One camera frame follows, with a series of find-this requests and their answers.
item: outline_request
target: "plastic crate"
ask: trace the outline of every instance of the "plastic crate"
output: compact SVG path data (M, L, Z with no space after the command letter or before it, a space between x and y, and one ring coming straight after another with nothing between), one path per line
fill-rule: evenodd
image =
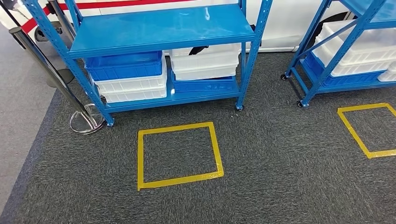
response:
M100 94L106 98L108 103L164 98L166 97L166 86L130 91L101 92Z
M396 81L396 63L391 64L386 72L382 73L378 80L381 82L394 82Z
M209 67L222 67L239 64L240 43L212 45L196 55L189 55L192 48L174 49L170 51L172 69L177 74L184 70L205 70Z
M327 49L326 46L322 46L320 49L313 51L315 57L319 58L321 61L323 68L325 67L325 63L322 60L330 61L334 55ZM388 69L388 67L394 62L394 60L377 60L371 62L361 62L361 63L345 63L341 60L337 66L332 71L332 76L348 76L354 74L361 74L373 71L383 71Z
M316 43L334 34L350 22L351 20L324 23L321 33L316 38ZM340 49L353 28L354 27L346 30L313 51L316 56L319 56L325 66L329 64L330 60ZM396 38L394 38L394 36L396 36L395 28L365 30L351 46L340 63L371 63L373 61L385 60L395 61ZM320 53L318 53L322 48L327 48L332 56L322 58Z
M122 78L93 82L97 85L100 93L159 88L166 85L166 80L164 80L164 76L167 75L166 73L166 62L163 56L162 74L159 76Z
M162 51L91 57L85 60L85 69L94 81L147 77L162 74Z
M235 83L235 76L227 76L221 78L177 81L175 74L171 74L173 87L176 92L192 92L192 91L226 91L230 90Z
M319 76L322 74L323 70L325 69L323 63L317 57L315 57L315 55L312 52L307 54L304 63L306 63L312 69L313 73L317 76L317 78L319 78ZM384 71L382 70L382 71L375 71L375 72L368 72L368 73L340 76L340 77L334 77L330 75L322 83L322 85L328 87L328 86L371 82L376 80L383 72Z
M199 79L209 79L209 78L220 78L226 76L235 76L235 64L226 65L223 67L213 66L206 67L203 69L188 69L179 72L175 72L175 77L177 81L188 81L188 80L199 80Z

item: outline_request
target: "blue metal shelf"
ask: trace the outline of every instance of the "blue metal shelf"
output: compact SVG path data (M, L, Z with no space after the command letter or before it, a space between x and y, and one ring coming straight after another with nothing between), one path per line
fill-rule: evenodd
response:
M143 108L192 103L222 98L237 98L235 107L242 110L260 41L267 23L272 0L262 0L256 29L246 20L246 0L239 4L167 9L113 15L83 17L74 0L65 0L71 14L76 39L69 50L37 0L22 0L43 33L52 43L78 83L107 121L114 125L110 113ZM78 66L77 58L123 55L127 53L242 43L240 85L234 82L228 91L195 91L172 93L167 81L166 98L103 104L97 89ZM245 62L245 42L251 42Z
M120 55L250 42L254 38L237 4L87 16L69 55Z
M309 80L312 83L317 82L318 76L320 74L315 74L312 71L312 69L307 65L307 63L304 63L304 59L301 59L299 61L299 64L303 68L303 70L304 70L305 74L307 75L307 77L309 78ZM375 89L375 88L392 87L392 86L396 86L396 82L380 82L378 80L375 80L375 81L370 81L370 82L346 84L346 85L320 86L317 91L317 94L329 93L329 92L350 91L350 90Z
M158 99L147 99L138 101L127 101L106 104L108 113L146 109L151 107L169 106L177 104L195 103L208 100L234 98L241 95L236 81L232 88L227 91L194 91L194 92L175 92L171 78L171 70L168 69L168 79L166 81L167 97Z
M396 27L396 0L339 0L342 4L349 8L349 10L357 15L358 18L350 24L346 25L344 28L325 38L320 43L316 44L311 48L308 48L309 42L320 23L320 19L325 14L326 9L332 1L333 0L322 0L322 3L320 4L319 9L314 16L307 33L305 34L303 40L300 43L299 49L295 53L285 74L282 75L282 79L285 80L291 77L292 74L294 74L296 80L299 82L301 88L305 92L305 96L303 97L303 99L298 102L298 106L301 107L309 106L309 101L316 94L319 93L396 86L396 82L380 82L378 80L373 80L372 77L375 72L370 74L365 73L355 75L355 77L350 77L350 79L345 77L343 78L345 79L345 82L343 82L344 80L341 80L341 78L333 78L333 80L331 80L332 71L341 61L342 57L344 57L344 55L348 52L349 48L360 37L364 30ZM320 47L327 41L338 36L352 26L354 27L348 38L345 39L340 49L334 55L333 59L329 62L329 64L324 68L321 74L315 74L314 71L307 65L307 63L304 62L304 59L301 59L307 54L310 54L314 49ZM304 81L300 77L296 69L297 66L301 66L308 78L310 79L312 83L312 86L310 88L305 85ZM331 81L329 83L336 85L326 84L326 81L328 81L329 79Z
M353 14L360 17L364 15L374 0L339 0ZM375 15L367 29L381 29L396 27L396 0L386 0Z

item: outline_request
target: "yellow floor tape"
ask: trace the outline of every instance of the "yellow floor tape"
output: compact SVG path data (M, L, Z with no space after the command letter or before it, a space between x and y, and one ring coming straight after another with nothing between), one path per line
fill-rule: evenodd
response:
M216 161L217 171L207 174L199 174L199 175L192 175L192 176L185 176L179 178L173 178L168 180L162 181L154 181L154 182L144 182L143 176L143 136L145 134L156 134L156 133L164 133L164 132L174 132L174 131L181 131L186 129L193 129L193 128L201 128L201 127L208 127L212 147L214 152L214 159ZM164 186L170 186L175 184L181 183L189 183L195 181L203 181L209 180L217 177L224 176L223 165L221 162L219 145L217 144L216 133L214 131L213 122L204 122L204 123L197 123L191 125L180 125L180 126L172 126L172 127L162 127L162 128L155 128L155 129L146 129L140 130L138 132L138 149L137 149L137 190L139 191L142 188L159 188Z
M370 152L367 147L364 145L363 141L360 139L354 128L351 126L349 121L344 115L344 112L350 112L350 111L359 111L359 110L366 110L366 109L374 109L374 108L381 108L381 107L386 107L388 108L394 116L396 116L396 111L393 109L393 107L389 104L386 103L380 103L380 104L367 104L367 105L360 105L360 106L349 106L349 107L341 107L338 108L337 113L341 120L344 122L345 126L353 136L353 138L357 141L359 144L360 148L366 154L367 158L375 158L375 157L384 157L384 156L391 156L391 155L396 155L396 149L391 149L391 150L384 150L384 151L377 151L377 152Z

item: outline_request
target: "shelf upright post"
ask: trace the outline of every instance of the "shelf upright post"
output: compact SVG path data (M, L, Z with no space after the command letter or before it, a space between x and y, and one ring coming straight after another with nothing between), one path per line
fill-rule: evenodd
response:
M86 78L80 67L77 65L77 62L68 55L69 50L67 49L64 42L60 38L59 34L52 26L46 14L41 9L41 6L38 4L37 0L22 0L22 2L25 5L25 7L28 9L30 14L32 14L33 18L36 20L37 24L40 26L40 28L42 29L43 33L48 38L48 40L52 43L55 50L63 59L67 67L72 71L78 83L83 87L84 91L88 95L89 99L95 104L97 109L102 113L103 117L107 121L107 126L113 126L114 119L108 112L106 112L105 105L102 103L94 87L91 85L91 83L88 81L88 79Z
M381 9L383 4L386 0L375 0L373 3L368 7L367 11L358 18L358 22L354 29L352 30L351 34L348 38L344 41L342 46L339 48L337 53L334 55L332 60L329 62L328 66L322 72L318 80L312 84L312 87L309 89L308 93L305 97L300 101L303 107L309 106L309 101L316 95L318 92L319 87L322 83L331 75L331 72L334 68L338 65L341 61L342 57L348 52L349 48L355 43L355 41L360 37L360 35L365 30L365 27L371 22L377 12Z
M248 90L250 76L252 75L253 68L255 66L255 61L257 58L257 53L259 52L260 42L262 35L264 33L265 24L267 23L269 10L271 9L272 0L262 0L259 16L257 18L256 29L255 29L255 39L250 44L249 56L247 57L247 63L244 73L241 75L240 84L240 96L235 104L236 109L243 110L243 100L246 96L246 91Z
M83 21L83 16L80 13L80 10L77 7L77 4L74 0L65 0L66 6L69 9L71 20L74 24L74 29L78 32L78 28L80 27L80 23Z
M246 17L246 0L239 0L240 9L242 10L243 15ZM242 42L241 45L241 56L240 56L240 73L241 75L245 72L246 67L246 42Z
M313 20L312 20L304 38L303 38L303 40L301 41L300 46L298 47L298 50L295 52L294 57L291 60L289 67L287 68L287 70L285 72L284 78L291 77L291 69L297 65L298 60L302 56L301 53L303 53L306 50L310 39L313 37L313 33L315 32L316 28L318 27L318 24L320 23L320 19L322 18L323 14L325 14L326 9L331 4L331 2L332 2L332 0L322 0L322 3L319 6L319 10L316 12L315 16L313 17Z

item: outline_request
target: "shelf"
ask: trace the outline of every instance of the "shelf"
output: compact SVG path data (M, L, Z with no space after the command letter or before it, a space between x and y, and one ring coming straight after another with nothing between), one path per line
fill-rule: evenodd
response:
M68 54L119 55L249 42L254 37L237 4L87 16Z
M339 0L356 16L362 16L374 0ZM367 29L396 27L396 0L387 0Z
M129 110L139 110L151 107L169 106L176 104L187 104L208 100L234 98L240 96L238 84L235 81L232 89L227 91L195 91L195 92L175 92L173 91L173 83L171 80L171 71L168 69L168 79L166 83L167 97L157 99L147 99L138 101L127 101L119 103L106 104L106 112L122 112Z
M312 69L304 63L304 59L299 61L299 64L303 68L305 74L311 81L311 83L315 83L318 80L318 75L316 75ZM329 93L329 92L340 92L340 91L350 91L350 90L363 90L363 89L374 89L380 87L392 87L396 86L395 82L380 82L378 80L364 82L364 83L354 83L354 84L346 84L346 85L337 85L337 86L321 86L317 93Z

